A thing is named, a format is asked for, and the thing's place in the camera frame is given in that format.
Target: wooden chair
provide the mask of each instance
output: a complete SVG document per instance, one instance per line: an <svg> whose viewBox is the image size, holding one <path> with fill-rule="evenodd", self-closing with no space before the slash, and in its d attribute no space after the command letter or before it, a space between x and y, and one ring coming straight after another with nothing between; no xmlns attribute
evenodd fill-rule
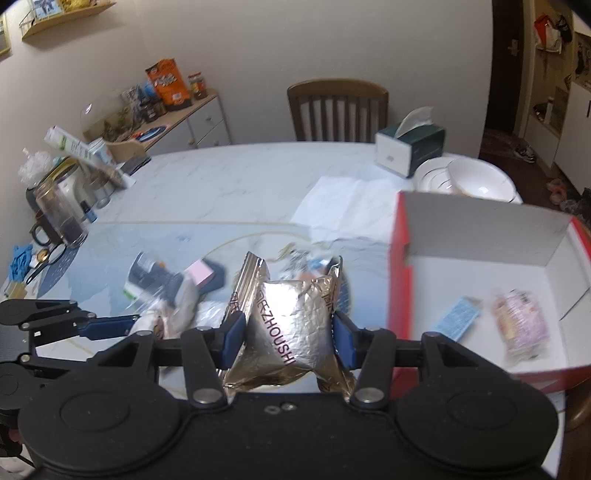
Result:
<svg viewBox="0 0 591 480"><path fill-rule="evenodd" d="M388 91L363 80L308 80L289 87L287 98L298 141L308 137L312 141L372 143L377 130L388 122ZM302 111L303 103L308 103L307 112Z"/></svg>

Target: red and white box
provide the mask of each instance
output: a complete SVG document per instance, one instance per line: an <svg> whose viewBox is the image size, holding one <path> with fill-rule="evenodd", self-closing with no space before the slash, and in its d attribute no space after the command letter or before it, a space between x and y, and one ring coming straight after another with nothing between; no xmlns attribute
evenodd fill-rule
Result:
<svg viewBox="0 0 591 480"><path fill-rule="evenodd" d="M583 227L565 213L403 192L390 246L388 327L420 339L461 297L481 299L462 345L545 392L574 387L591 377L590 255ZM491 308L497 294L515 289L534 294L550 331L538 357L517 363ZM416 379L397 374L395 396Z"/></svg>

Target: glass jar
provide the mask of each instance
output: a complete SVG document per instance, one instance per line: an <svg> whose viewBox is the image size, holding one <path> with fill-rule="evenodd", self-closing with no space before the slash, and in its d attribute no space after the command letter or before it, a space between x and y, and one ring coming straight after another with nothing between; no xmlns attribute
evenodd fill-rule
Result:
<svg viewBox="0 0 591 480"><path fill-rule="evenodd" d="M81 246L88 232L72 211L70 203L52 181L43 181L35 189L35 199L45 217L67 247Z"/></svg>
<svg viewBox="0 0 591 480"><path fill-rule="evenodd" d="M205 86L205 80L201 72L192 73L189 75L189 83L191 85L191 91L193 96L200 100L207 96L207 87Z"/></svg>

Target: silver foil bag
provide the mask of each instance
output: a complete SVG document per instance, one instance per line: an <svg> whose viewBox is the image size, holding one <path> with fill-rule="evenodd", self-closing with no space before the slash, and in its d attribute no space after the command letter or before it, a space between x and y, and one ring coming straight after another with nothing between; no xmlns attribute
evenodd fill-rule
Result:
<svg viewBox="0 0 591 480"><path fill-rule="evenodd" d="M269 270L265 261L262 258L257 257L254 253L248 252L236 279L236 287L232 292L232 297L230 298L230 302L224 313L222 323L237 310L244 313L246 321L248 322L258 286L262 281L267 280L268 278ZM239 359L243 353L244 345L242 345L236 358ZM222 384L225 384L226 377L230 371L231 370L218 370L217 374L222 381Z"/></svg>
<svg viewBox="0 0 591 480"><path fill-rule="evenodd" d="M231 391L286 385L314 372L323 391L348 398L355 378L342 368L333 344L332 312L342 259L310 281L261 280L242 353L224 379Z"/></svg>

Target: blue glove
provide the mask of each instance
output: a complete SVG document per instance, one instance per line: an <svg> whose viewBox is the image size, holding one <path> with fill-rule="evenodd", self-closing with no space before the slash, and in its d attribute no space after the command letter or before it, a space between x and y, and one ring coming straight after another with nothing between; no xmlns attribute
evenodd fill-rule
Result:
<svg viewBox="0 0 591 480"><path fill-rule="evenodd" d="M29 263L32 258L33 246L28 244L26 247L15 245L12 249L12 263L8 272L10 281L24 281L25 275L29 271Z"/></svg>

